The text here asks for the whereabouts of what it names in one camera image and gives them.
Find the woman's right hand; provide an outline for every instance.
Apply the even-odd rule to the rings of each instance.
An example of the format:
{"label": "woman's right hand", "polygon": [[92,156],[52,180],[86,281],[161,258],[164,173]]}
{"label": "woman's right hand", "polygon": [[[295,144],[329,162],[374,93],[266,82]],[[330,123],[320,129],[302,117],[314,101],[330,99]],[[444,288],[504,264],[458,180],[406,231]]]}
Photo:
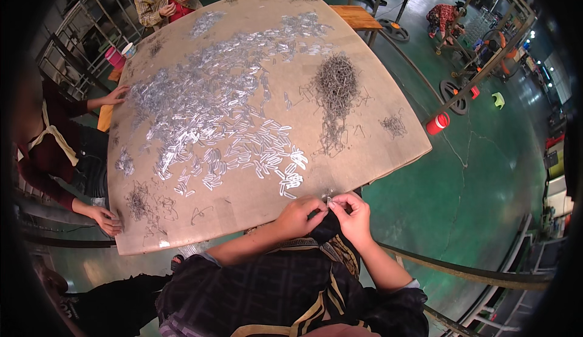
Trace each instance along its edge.
{"label": "woman's right hand", "polygon": [[95,222],[99,224],[102,230],[110,236],[117,236],[121,233],[121,222],[116,218],[116,216],[109,210],[102,208],[100,206],[89,206],[87,217],[95,219]]}
{"label": "woman's right hand", "polygon": [[108,235],[116,236],[121,233],[121,221],[117,220],[115,214],[109,210],[96,205],[87,205],[78,198],[73,199],[71,208],[75,213],[83,214],[91,219],[95,219],[95,222],[97,222],[101,229],[106,231]]}
{"label": "woman's right hand", "polygon": [[164,5],[162,8],[160,8],[158,12],[163,17],[170,17],[171,15],[174,15],[174,13],[176,12],[176,5],[174,4]]}
{"label": "woman's right hand", "polygon": [[355,192],[336,195],[328,206],[338,217],[344,236],[359,249],[373,237],[370,234],[370,207]]}

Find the wooden stool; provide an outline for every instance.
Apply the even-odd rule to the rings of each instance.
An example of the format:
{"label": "wooden stool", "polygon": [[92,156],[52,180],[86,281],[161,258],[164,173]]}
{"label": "wooden stool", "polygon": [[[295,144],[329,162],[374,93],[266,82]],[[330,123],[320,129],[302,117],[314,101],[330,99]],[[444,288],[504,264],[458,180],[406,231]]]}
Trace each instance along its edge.
{"label": "wooden stool", "polygon": [[377,33],[383,26],[360,5],[330,5],[339,16],[355,31],[372,32],[368,46],[372,47]]}

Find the table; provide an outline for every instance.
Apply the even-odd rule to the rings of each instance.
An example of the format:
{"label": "table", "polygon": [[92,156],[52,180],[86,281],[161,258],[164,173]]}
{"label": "table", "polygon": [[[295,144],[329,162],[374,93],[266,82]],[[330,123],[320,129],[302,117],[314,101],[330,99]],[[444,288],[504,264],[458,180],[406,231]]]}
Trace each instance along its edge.
{"label": "table", "polygon": [[[297,50],[290,58],[286,45],[292,43]],[[359,93],[335,124],[343,124],[339,146],[325,152],[324,110],[311,82],[330,52],[350,58]],[[110,208],[124,226],[115,238],[121,255],[184,246],[274,220],[290,202],[281,196],[281,175],[302,177],[299,187],[283,188],[292,196],[335,195],[431,150],[395,80],[322,0],[222,0],[147,37],[131,62],[120,84],[144,86],[114,107],[107,164]],[[151,83],[155,77],[159,84]],[[266,96],[271,100],[262,107]],[[191,128],[189,144],[183,126]],[[175,130],[179,137],[171,135]],[[283,150],[274,150],[279,146]],[[298,151],[308,161],[302,161],[305,169],[296,165]],[[159,167],[164,158],[178,162],[165,172]],[[281,175],[273,168],[265,173],[267,163]],[[179,184],[185,181],[187,193]]]}
{"label": "table", "polygon": [[383,26],[369,12],[360,5],[330,5],[330,7],[353,30],[372,32],[368,39],[368,46],[373,46],[377,33],[383,30]]}

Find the floral shirt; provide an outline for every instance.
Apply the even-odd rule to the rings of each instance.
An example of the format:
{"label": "floral shirt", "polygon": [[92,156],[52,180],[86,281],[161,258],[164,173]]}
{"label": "floral shirt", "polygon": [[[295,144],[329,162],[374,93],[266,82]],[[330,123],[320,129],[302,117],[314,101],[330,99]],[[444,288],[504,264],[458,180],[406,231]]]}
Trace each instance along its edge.
{"label": "floral shirt", "polygon": [[445,25],[455,20],[454,9],[453,5],[438,4],[427,13],[427,19],[429,19],[429,14],[434,12],[439,18],[440,31],[445,32]]}

